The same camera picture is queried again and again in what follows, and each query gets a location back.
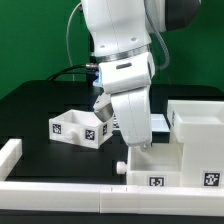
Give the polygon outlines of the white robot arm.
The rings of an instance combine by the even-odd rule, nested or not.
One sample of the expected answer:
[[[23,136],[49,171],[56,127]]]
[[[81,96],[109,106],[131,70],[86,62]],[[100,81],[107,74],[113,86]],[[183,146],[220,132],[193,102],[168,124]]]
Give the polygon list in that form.
[[[186,27],[201,0],[81,0],[104,93],[130,147],[152,143],[152,34]]]

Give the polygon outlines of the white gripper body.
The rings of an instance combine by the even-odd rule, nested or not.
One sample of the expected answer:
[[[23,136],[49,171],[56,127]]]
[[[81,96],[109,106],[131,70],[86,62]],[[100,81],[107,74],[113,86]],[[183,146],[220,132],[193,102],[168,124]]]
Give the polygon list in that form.
[[[129,147],[152,142],[149,89],[147,86],[111,96],[122,137]]]

